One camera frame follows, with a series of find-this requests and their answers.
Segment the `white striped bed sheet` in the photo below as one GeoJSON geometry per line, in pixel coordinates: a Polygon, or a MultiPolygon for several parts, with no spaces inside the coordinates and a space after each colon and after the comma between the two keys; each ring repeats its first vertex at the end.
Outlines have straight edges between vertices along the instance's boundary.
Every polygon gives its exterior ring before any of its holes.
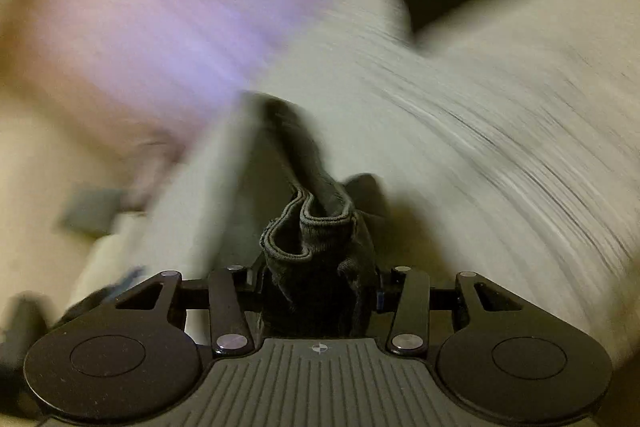
{"type": "Polygon", "coordinates": [[[334,0],[219,113],[143,215],[117,219],[70,298],[240,263],[286,201],[258,106],[302,116],[337,179],[375,174],[387,254],[470,270],[639,347],[639,0],[477,0],[404,34],[400,0],[334,0]]]}

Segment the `dark grey jeans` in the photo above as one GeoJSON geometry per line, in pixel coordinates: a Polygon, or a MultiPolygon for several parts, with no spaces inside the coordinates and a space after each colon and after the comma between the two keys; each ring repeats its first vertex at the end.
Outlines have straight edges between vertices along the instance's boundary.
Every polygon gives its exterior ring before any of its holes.
{"type": "Polygon", "coordinates": [[[245,109],[248,149],[218,265],[258,268],[252,301],[262,335],[363,336],[388,219],[378,179],[335,180],[295,105],[251,94],[245,109]]]}

